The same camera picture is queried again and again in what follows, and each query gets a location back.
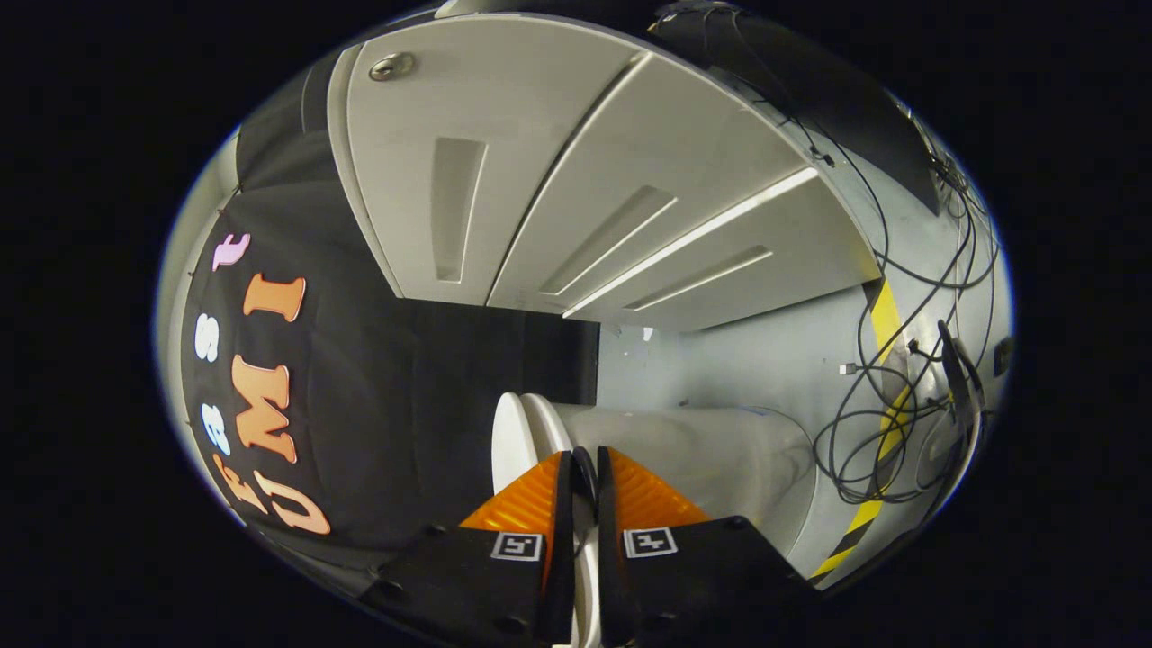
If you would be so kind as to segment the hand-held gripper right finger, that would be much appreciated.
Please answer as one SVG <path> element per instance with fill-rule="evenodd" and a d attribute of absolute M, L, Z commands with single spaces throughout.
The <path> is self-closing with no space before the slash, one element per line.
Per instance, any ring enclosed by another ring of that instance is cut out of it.
<path fill-rule="evenodd" d="M 611 446 L 597 450 L 606 647 L 770 647 L 814 587 L 748 517 L 711 517 Z"/>

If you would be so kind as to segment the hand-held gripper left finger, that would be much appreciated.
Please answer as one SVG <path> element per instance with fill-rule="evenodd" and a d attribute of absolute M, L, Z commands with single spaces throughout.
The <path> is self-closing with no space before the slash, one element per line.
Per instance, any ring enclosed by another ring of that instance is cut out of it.
<path fill-rule="evenodd" d="M 573 640 L 573 452 L 526 469 L 453 526 L 427 526 L 374 571 L 362 606 L 440 647 Z"/>

